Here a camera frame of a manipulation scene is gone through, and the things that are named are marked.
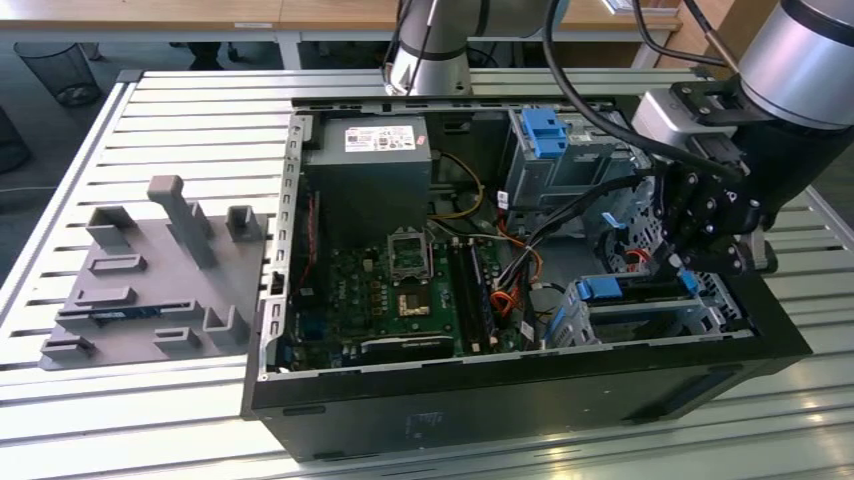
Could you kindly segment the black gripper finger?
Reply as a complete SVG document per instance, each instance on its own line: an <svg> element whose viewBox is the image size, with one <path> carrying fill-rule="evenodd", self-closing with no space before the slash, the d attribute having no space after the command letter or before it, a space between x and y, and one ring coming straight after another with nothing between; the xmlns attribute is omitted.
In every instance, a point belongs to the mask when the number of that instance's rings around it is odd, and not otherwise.
<svg viewBox="0 0 854 480"><path fill-rule="evenodd" d="M678 234L674 250L685 267L697 272L744 274L756 267L749 247L732 235Z"/></svg>
<svg viewBox="0 0 854 480"><path fill-rule="evenodd" d="M662 243L657 260L668 263L677 254L681 258L698 256L713 241L714 233L706 227L718 208L718 179L688 167L670 167L662 178L657 207L661 209Z"/></svg>

